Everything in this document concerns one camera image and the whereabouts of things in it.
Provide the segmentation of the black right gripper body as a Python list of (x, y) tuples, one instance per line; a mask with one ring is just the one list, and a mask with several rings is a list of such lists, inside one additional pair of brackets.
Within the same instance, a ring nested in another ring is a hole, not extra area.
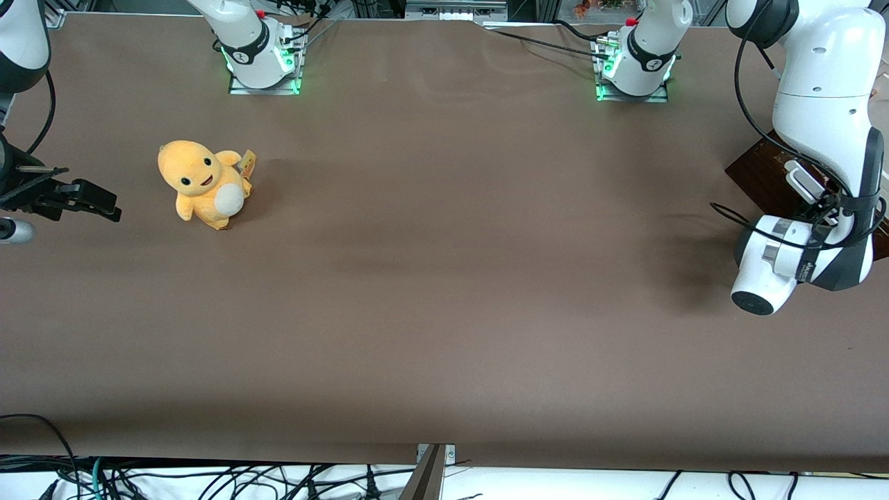
[(19, 167), (44, 167), (41, 161), (25, 151), (10, 145), (1, 134), (1, 208), (23, 210), (34, 203), (41, 194), (39, 178), (42, 173), (22, 173)]

